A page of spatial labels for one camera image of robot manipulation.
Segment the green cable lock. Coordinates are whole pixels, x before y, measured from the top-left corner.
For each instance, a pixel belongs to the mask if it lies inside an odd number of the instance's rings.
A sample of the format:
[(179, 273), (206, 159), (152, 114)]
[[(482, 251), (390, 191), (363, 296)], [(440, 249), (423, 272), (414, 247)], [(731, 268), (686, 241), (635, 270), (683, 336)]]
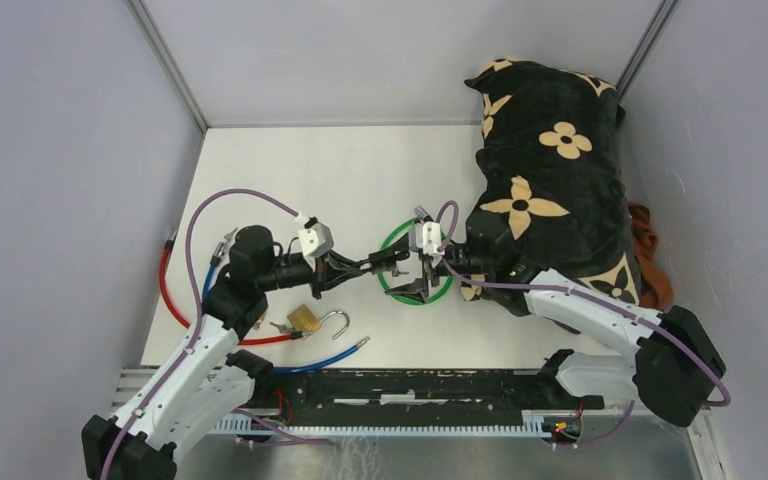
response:
[[(459, 216), (459, 206), (454, 200), (446, 201), (439, 209), (435, 218), (432, 218), (431, 215), (423, 207), (417, 206), (415, 208), (414, 217), (410, 220), (404, 221), (401, 225), (396, 227), (385, 238), (385, 240), (382, 243), (381, 249), (389, 245), (392, 245), (395, 241), (397, 241), (400, 238), (408, 238), (409, 228), (412, 226), (413, 222), (416, 219), (420, 219), (420, 220), (432, 220), (434, 222), (438, 222), (441, 225), (442, 238), (443, 238), (441, 252), (443, 253), (444, 248), (448, 245), (448, 242), (451, 240), (451, 234), (453, 233), (453, 228), (457, 224), (458, 216)], [(420, 261), (420, 274), (417, 279), (426, 280), (423, 275), (423, 260), (426, 256), (411, 251), (411, 255), (413, 253), (415, 253), (418, 256), (418, 259)], [(384, 273), (377, 274), (377, 279), (386, 295), (387, 295), (387, 290), (389, 288), (397, 287), (397, 286), (391, 286), (388, 283), (388, 281), (385, 279)], [(425, 305), (435, 303), (436, 301), (440, 300), (450, 290), (453, 283), (454, 283), (453, 279), (445, 278), (443, 283), (440, 282), (439, 285), (430, 285), (431, 296), (429, 298), (429, 302)]]

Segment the black padlock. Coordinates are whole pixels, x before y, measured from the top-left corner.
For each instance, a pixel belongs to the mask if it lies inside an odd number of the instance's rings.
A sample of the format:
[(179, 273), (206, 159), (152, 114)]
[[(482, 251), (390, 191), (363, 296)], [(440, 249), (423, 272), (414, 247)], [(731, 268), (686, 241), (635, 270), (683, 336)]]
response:
[(359, 270), (369, 274), (394, 272), (398, 270), (398, 263), (402, 260), (401, 256), (401, 253), (390, 250), (374, 252), (360, 262)]

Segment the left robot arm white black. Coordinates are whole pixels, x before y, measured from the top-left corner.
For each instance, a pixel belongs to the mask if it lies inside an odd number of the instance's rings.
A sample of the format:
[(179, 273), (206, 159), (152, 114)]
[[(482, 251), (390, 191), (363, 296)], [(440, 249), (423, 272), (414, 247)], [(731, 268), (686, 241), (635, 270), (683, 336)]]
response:
[(154, 375), (107, 418), (81, 432), (91, 479), (172, 479), (196, 444), (234, 408), (273, 397), (273, 365), (239, 347), (264, 316), (267, 293), (301, 285), (313, 294), (371, 272), (369, 259), (334, 252), (318, 224), (298, 234), (299, 251), (277, 255), (271, 231), (239, 230), (200, 316)]

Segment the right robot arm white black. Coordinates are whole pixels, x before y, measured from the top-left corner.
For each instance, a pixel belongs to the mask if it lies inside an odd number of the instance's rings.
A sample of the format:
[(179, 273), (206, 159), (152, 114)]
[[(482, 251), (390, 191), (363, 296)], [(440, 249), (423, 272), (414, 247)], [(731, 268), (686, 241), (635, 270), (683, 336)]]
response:
[(596, 289), (517, 252), (510, 230), (473, 213), (458, 243), (429, 217), (408, 223), (401, 238), (371, 256), (375, 273), (393, 271), (416, 254), (419, 279), (388, 289), (390, 296), (425, 303), (447, 276), (480, 289), (484, 298), (516, 316), (536, 315), (583, 333), (613, 350), (611, 356), (569, 353), (537, 382), (540, 400), (562, 408), (575, 397), (603, 396), (642, 403), (660, 419), (689, 426), (705, 408), (730, 405), (726, 364), (701, 321), (678, 305), (666, 311)]

